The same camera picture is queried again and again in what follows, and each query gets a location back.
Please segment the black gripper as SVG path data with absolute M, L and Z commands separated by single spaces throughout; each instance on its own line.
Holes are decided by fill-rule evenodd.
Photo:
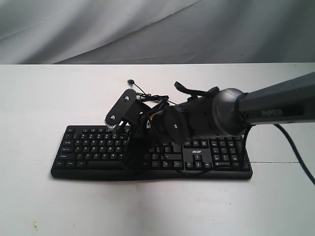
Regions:
M 164 140 L 158 131 L 158 125 L 153 123 L 153 116 L 167 107 L 167 101 L 162 100 L 152 108 L 136 100 L 128 111 L 131 113 L 130 136 L 127 151 L 122 160 L 123 170 L 140 170 L 144 154 L 153 146 L 161 145 Z

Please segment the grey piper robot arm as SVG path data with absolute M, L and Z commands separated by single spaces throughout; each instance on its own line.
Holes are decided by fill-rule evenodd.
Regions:
M 149 107 L 127 89 L 115 105 L 120 121 L 131 125 L 138 146 L 162 143 L 183 145 L 193 138 L 246 138 L 253 126 L 308 123 L 315 120 L 315 75 L 309 73 L 253 92 L 236 88 L 193 90 L 176 82 L 188 95 L 186 102 L 170 105 L 161 100 Z

